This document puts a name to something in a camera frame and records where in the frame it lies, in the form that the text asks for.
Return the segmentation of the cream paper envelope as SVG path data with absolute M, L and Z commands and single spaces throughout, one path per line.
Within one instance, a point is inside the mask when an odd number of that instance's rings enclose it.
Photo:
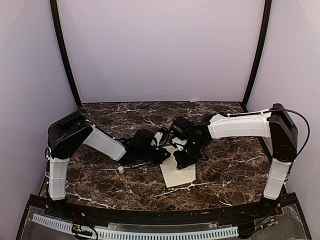
M 196 180 L 196 165 L 193 164 L 187 168 L 178 170 L 177 162 L 173 156 L 176 148 L 166 146 L 165 149 L 171 154 L 169 158 L 160 164 L 162 176 L 167 188 L 188 184 Z

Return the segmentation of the white glue stick cap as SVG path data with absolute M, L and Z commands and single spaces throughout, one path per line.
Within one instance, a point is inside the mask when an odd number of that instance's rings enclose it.
M 118 172 L 119 172 L 120 174 L 123 174 L 123 173 L 125 172 L 124 167 L 123 167 L 123 166 L 119 166 L 119 167 L 118 167 Z

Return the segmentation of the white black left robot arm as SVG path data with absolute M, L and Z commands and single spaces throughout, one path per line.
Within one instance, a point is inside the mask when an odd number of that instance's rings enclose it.
M 139 129 L 133 137 L 117 139 L 89 121 L 79 110 L 51 124 L 47 134 L 47 193 L 53 200 L 51 210 L 60 218 L 67 218 L 71 213 L 70 206 L 63 201 L 66 197 L 67 169 L 71 157 L 82 145 L 124 166 L 136 161 L 162 164 L 171 156 L 165 148 L 169 140 L 167 128 L 162 127 L 156 133 Z

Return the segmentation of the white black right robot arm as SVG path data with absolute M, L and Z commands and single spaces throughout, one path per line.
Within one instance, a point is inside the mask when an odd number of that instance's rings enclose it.
M 273 200 L 280 196 L 292 166 L 303 150 L 298 147 L 298 128 L 290 114 L 307 122 L 301 113 L 286 109 L 280 103 L 254 112 L 204 115 L 197 122 L 179 116 L 169 128 L 172 134 L 170 143 L 177 149 L 173 153 L 177 169 L 185 169 L 197 161 L 208 161 L 205 147 L 213 140 L 233 137 L 270 139 L 272 161 L 263 191 L 264 199 L 255 205 L 255 213 L 266 217 L 274 210 Z

